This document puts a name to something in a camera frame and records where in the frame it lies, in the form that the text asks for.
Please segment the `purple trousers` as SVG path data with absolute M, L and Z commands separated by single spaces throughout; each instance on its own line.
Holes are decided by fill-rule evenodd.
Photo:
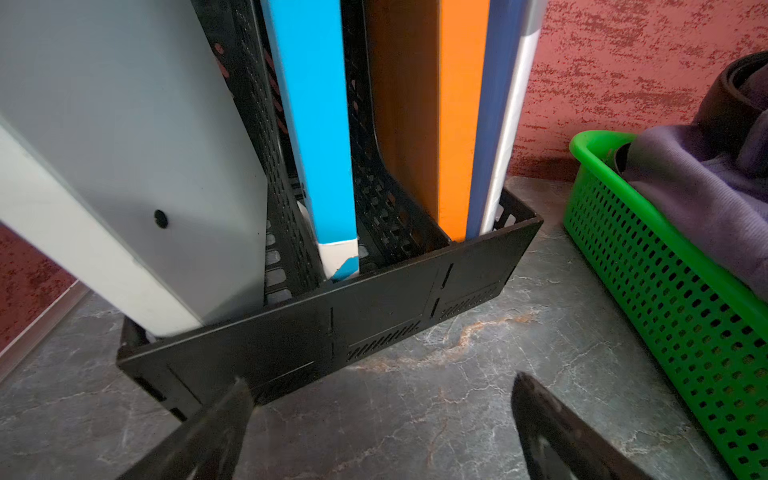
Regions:
M 738 152 L 694 119 L 650 128 L 618 148 L 613 167 L 708 258 L 767 297 L 767 109 Z

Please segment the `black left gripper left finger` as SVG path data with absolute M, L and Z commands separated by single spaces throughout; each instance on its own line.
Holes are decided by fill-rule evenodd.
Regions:
M 254 408 L 248 384 L 236 380 L 120 477 L 231 479 Z

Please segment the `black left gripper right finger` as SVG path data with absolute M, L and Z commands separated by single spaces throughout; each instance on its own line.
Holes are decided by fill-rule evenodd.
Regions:
M 532 479 L 650 477 L 526 372 L 516 373 L 511 409 Z

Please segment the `cyan folder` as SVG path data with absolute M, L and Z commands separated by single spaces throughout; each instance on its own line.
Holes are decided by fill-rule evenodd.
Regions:
M 359 272 L 341 5 L 261 4 L 281 101 L 326 278 Z

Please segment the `black perforated file rack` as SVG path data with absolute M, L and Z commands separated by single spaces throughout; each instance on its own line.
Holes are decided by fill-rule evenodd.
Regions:
M 186 420 L 245 380 L 267 404 L 424 329 L 497 297 L 542 225 L 504 192 L 493 230 L 452 241 L 389 174 L 373 121 L 364 7 L 341 5 L 357 231 L 356 277 L 324 277 L 302 200 L 260 5 L 198 1 L 209 44 L 268 176 L 265 304 L 170 338 L 123 324 L 117 367 Z

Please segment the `blue white folder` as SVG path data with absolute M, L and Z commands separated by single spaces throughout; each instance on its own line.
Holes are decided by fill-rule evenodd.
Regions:
M 468 239 L 493 228 L 547 5 L 545 0 L 490 3 Z

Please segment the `black leather belt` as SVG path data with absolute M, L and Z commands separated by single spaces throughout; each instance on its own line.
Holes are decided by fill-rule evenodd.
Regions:
M 762 51 L 734 61 L 718 75 L 694 123 L 719 149 L 738 152 L 766 109 L 767 52 Z

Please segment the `orange folder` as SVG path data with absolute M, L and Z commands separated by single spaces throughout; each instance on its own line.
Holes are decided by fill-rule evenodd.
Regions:
M 490 4 L 367 1 L 375 132 L 389 172 L 466 236 Z

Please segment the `green plastic basket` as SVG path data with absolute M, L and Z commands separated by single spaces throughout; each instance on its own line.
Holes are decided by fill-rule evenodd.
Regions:
M 767 475 L 767 307 L 612 168 L 623 132 L 585 131 L 564 216 L 600 277 L 740 479 Z

